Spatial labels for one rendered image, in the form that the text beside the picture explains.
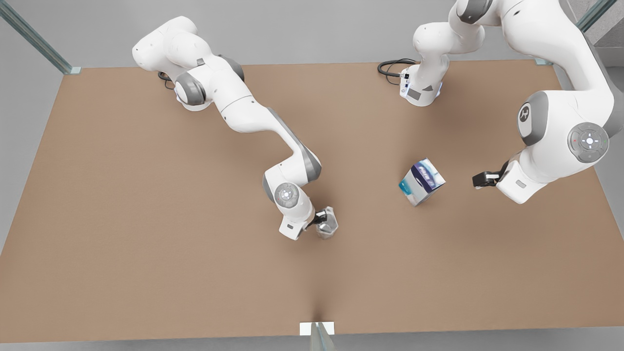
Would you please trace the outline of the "silver frame post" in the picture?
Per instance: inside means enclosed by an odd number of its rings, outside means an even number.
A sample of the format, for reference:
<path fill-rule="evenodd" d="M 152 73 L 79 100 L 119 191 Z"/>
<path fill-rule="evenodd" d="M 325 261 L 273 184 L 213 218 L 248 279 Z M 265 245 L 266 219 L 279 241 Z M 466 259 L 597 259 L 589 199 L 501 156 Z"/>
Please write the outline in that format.
<path fill-rule="evenodd" d="M 310 351 L 336 351 L 331 339 L 334 334 L 334 322 L 299 323 L 299 335 L 310 336 Z"/>
<path fill-rule="evenodd" d="M 0 0 L 0 17 L 64 75 L 80 74 L 6 0 Z"/>
<path fill-rule="evenodd" d="M 559 0 L 606 67 L 624 67 L 624 0 Z"/>

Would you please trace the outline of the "grey glass cup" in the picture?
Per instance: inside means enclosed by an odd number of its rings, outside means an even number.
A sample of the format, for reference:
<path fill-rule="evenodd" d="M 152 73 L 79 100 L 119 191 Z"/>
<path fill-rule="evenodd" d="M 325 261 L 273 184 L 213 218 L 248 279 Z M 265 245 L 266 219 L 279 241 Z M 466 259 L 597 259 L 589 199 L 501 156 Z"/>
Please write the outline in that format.
<path fill-rule="evenodd" d="M 326 210 L 328 214 L 328 219 L 325 224 L 321 225 L 319 228 L 316 228 L 318 236 L 323 240 L 331 238 L 336 232 L 339 225 L 337 224 L 336 215 L 334 213 L 334 209 L 332 207 L 325 207 L 322 210 Z"/>

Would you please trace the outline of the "blue and white printed box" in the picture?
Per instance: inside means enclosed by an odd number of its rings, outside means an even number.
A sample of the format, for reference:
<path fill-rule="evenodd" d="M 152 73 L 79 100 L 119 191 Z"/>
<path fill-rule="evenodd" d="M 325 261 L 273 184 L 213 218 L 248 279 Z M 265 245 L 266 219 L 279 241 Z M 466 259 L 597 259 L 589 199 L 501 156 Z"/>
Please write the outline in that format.
<path fill-rule="evenodd" d="M 412 206 L 417 206 L 427 200 L 446 181 L 428 158 L 424 158 L 412 165 L 399 188 L 403 191 Z"/>

